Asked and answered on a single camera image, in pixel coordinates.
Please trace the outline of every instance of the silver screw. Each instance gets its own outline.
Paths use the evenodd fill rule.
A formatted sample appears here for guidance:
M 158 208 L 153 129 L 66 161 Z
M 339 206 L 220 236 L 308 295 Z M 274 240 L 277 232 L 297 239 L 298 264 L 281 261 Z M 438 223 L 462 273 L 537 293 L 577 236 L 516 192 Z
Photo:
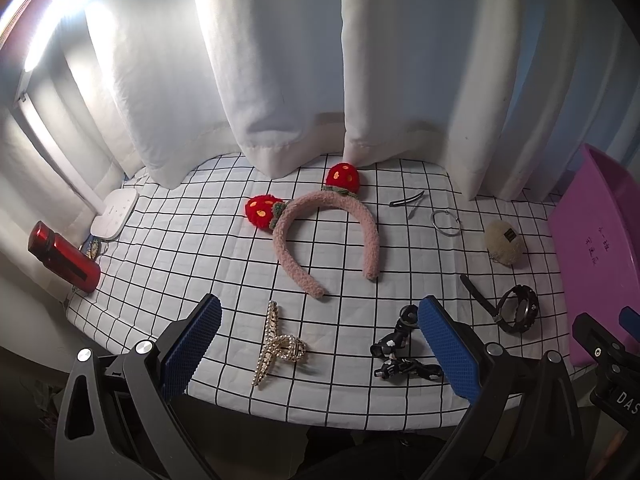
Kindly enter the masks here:
M 492 356 L 502 355 L 504 348 L 502 348 L 498 343 L 489 343 L 486 346 L 486 352 Z
M 555 350 L 550 350 L 549 353 L 546 355 L 546 358 L 549 359 L 552 363 L 556 363 L 556 364 L 562 361 L 562 356 Z
M 91 350 L 89 350 L 88 348 L 83 348 L 78 352 L 78 361 L 80 361 L 81 363 L 87 361 L 89 357 L 91 357 Z
M 136 345 L 136 352 L 138 352 L 139 354 L 148 354 L 153 347 L 154 344 L 149 341 L 149 339 L 146 339 L 144 341 L 140 341 Z

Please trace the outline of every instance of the white checkered tablecloth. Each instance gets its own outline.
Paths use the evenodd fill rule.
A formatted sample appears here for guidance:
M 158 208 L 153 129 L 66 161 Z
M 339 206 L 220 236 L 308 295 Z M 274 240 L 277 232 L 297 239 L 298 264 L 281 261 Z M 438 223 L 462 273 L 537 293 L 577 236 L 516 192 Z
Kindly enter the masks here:
M 438 166 L 395 159 L 360 170 L 359 196 L 380 232 L 379 279 L 372 283 L 362 276 L 359 224 L 341 210 L 321 210 L 289 230 L 291 253 L 329 292 L 319 301 L 304 294 L 278 265 L 271 235 L 244 217 L 244 203 L 258 194 L 291 199 L 318 190 L 327 168 L 338 162 L 338 156 L 323 155 L 272 181 L 244 156 L 227 155 L 200 165 L 174 190 L 146 174 L 126 183 L 140 192 L 135 211 L 98 258 L 98 289 L 70 299 L 69 321 L 117 354 L 141 339 L 157 338 L 212 292 L 224 307 L 222 326 L 188 394 L 303 424 L 410 430 L 458 423 L 468 403 L 447 383 L 372 376 L 382 362 L 372 359 L 369 346 L 392 332 L 402 306 L 428 294 L 485 342 L 498 341 L 512 354 L 534 358 L 559 350 L 570 373 L 581 372 L 566 359 L 562 281 L 546 224 L 559 195 L 529 202 L 525 190 L 514 202 L 487 196 L 467 201 Z M 388 206 L 423 189 L 427 193 L 410 220 L 411 206 Z M 455 211 L 462 236 L 437 233 L 430 223 L 432 208 Z M 529 250 L 514 269 L 491 262 L 484 246 L 484 227 L 500 218 L 523 233 Z M 447 219 L 438 216 L 443 224 Z M 461 272 L 493 301 L 515 283 L 531 286 L 540 297 L 540 318 L 524 336 L 501 332 L 471 301 L 458 279 Z M 295 365 L 276 362 L 260 387 L 252 388 L 270 299 L 279 305 L 281 333 L 304 340 L 308 355 Z M 435 361 L 419 330 L 405 350 L 425 363 Z

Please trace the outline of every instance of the blue gripper pad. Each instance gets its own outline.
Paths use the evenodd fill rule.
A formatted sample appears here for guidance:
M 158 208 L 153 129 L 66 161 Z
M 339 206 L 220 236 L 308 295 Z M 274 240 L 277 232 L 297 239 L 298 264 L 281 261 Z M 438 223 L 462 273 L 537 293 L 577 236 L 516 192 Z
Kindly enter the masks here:
M 633 339 L 640 342 L 640 314 L 630 306 L 626 306 L 618 315 L 618 323 Z
M 187 389 L 221 322 L 220 300 L 211 294 L 164 359 L 160 394 L 165 402 Z
M 457 396 L 471 404 L 480 395 L 478 362 L 456 333 L 454 321 L 434 296 L 418 306 L 418 326 Z

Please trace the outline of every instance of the lamp base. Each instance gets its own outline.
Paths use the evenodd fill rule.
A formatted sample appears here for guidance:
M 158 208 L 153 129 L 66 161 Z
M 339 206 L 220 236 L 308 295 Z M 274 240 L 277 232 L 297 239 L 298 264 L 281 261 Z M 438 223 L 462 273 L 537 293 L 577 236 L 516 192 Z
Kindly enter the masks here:
M 95 217 L 91 224 L 91 234 L 103 240 L 113 240 L 122 231 L 137 199 L 138 192 L 133 187 L 111 191 L 104 199 L 104 213 Z

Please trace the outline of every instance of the strawberry headband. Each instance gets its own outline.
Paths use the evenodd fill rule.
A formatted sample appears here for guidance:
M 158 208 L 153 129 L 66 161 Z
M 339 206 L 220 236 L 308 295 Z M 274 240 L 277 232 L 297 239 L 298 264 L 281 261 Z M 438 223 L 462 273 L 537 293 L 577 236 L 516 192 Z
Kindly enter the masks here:
M 342 209 L 355 216 L 360 223 L 364 238 L 362 273 L 368 280 L 378 276 L 380 240 L 376 223 L 369 209 L 358 200 L 360 176 L 351 164 L 341 162 L 329 170 L 322 190 L 307 193 L 290 202 L 273 195 L 258 195 L 250 198 L 244 206 L 246 217 L 260 229 L 273 230 L 273 250 L 289 277 L 302 290 L 314 298 L 321 298 L 322 286 L 305 272 L 287 249 L 287 230 L 300 215 L 318 207 Z

